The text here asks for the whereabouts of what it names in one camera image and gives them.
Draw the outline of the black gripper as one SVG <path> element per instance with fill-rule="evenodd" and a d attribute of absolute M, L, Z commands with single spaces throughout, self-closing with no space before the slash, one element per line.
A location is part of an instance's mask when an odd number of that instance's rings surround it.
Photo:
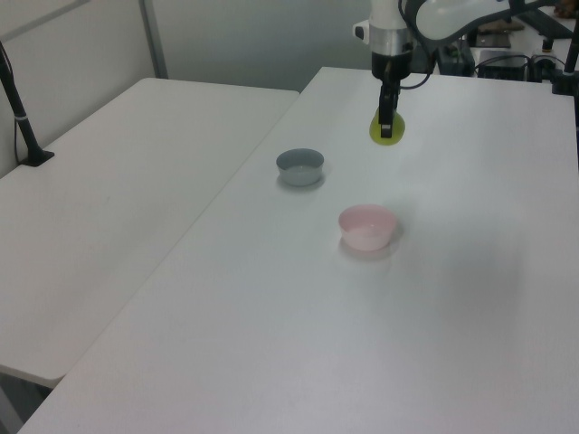
<path fill-rule="evenodd" d="M 372 75 L 381 81 L 378 125 L 381 138 L 393 138 L 399 132 L 396 121 L 400 83 L 411 73 L 412 53 L 383 55 L 371 52 Z"/>

